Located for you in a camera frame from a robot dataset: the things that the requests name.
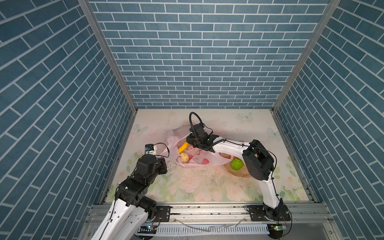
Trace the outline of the pink plastic bag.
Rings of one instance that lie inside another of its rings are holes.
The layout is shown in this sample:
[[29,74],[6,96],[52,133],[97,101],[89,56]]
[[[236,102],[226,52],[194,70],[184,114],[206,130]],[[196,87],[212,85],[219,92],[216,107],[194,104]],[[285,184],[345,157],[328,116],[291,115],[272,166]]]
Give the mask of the pink plastic bag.
[[189,158],[187,163],[182,161],[179,148],[186,143],[186,138],[190,134],[189,127],[182,127],[177,130],[166,132],[166,145],[170,150],[170,155],[166,158],[168,164],[177,164],[184,168],[197,168],[205,166],[221,166],[230,163],[233,156],[220,155],[194,148],[192,145],[183,151]]

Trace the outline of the yellow fake banana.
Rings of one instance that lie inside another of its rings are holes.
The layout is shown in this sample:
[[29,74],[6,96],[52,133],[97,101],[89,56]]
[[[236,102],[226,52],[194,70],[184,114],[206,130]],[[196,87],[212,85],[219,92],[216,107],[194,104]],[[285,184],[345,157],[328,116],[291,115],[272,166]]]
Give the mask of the yellow fake banana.
[[184,150],[188,148],[189,144],[185,142],[181,147],[179,147],[179,153],[181,154]]

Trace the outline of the beige fake potato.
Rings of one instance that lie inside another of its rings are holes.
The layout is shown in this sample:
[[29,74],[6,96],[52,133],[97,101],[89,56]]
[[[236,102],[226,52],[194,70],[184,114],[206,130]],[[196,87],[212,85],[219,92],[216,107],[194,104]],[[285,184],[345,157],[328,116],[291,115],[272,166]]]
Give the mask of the beige fake potato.
[[180,157],[181,157],[181,162],[183,164],[187,164],[189,162],[189,160],[190,160],[189,155],[184,153],[184,152],[180,153]]

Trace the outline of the green fake fruit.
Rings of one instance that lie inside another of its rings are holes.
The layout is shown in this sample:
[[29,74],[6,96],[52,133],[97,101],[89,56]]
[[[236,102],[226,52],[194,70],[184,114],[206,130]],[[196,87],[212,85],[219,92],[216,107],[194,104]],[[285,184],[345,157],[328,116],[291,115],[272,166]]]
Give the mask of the green fake fruit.
[[239,158],[233,158],[233,160],[230,162],[230,166],[234,171],[238,171],[244,166],[244,163]]

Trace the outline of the peach scalloped bowl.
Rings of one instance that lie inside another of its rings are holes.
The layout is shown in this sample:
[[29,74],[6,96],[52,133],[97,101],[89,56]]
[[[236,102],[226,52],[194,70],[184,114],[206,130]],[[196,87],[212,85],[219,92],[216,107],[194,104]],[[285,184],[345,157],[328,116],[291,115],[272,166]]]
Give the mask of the peach scalloped bowl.
[[224,154],[224,153],[220,153],[220,156],[225,158],[225,159],[229,159],[230,161],[226,164],[223,165],[224,169],[232,176],[235,176],[235,177],[239,177],[239,178],[251,178],[252,176],[249,174],[249,171],[244,163],[244,166],[238,170],[238,171],[234,171],[231,166],[230,166],[230,162],[233,160],[234,156],[231,156],[231,155],[228,155],[228,154]]

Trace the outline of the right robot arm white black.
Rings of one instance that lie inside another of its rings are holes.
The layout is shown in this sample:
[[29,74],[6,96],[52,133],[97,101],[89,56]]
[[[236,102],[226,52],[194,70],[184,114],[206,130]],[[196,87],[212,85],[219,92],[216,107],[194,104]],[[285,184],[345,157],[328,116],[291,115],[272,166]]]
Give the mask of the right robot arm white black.
[[193,147],[212,153],[227,154],[242,160],[251,177],[259,181],[265,217],[272,221],[278,221],[282,217],[287,208],[274,184],[276,161],[260,141],[252,140],[249,143],[230,141],[218,135],[206,133],[203,123],[191,125],[190,132],[187,143]]

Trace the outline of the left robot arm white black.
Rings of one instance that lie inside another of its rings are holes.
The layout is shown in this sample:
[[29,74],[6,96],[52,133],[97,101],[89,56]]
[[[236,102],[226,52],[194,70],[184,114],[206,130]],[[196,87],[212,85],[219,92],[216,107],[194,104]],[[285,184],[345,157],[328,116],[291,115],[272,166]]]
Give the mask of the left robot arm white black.
[[115,200],[92,239],[130,240],[142,224],[155,217],[157,202],[146,194],[156,177],[167,172],[163,156],[140,157],[133,173],[117,187]]

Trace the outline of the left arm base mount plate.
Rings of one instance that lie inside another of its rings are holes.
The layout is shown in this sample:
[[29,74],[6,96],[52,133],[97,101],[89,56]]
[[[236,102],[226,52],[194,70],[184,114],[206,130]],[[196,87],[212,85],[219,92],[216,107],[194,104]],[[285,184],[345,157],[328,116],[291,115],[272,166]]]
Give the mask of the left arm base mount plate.
[[141,207],[136,207],[135,211],[139,211],[140,214],[144,214],[146,217],[146,223],[162,223],[169,222],[171,215],[171,206],[157,206],[156,209],[146,210]]

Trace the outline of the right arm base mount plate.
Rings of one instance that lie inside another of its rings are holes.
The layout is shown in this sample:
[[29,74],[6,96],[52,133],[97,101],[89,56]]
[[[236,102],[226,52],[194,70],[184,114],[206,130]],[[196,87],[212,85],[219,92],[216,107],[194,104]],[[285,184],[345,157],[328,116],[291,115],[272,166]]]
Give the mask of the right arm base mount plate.
[[250,214],[251,221],[290,221],[291,214],[285,205],[279,204],[277,208],[273,209],[267,205],[248,205],[246,211]]

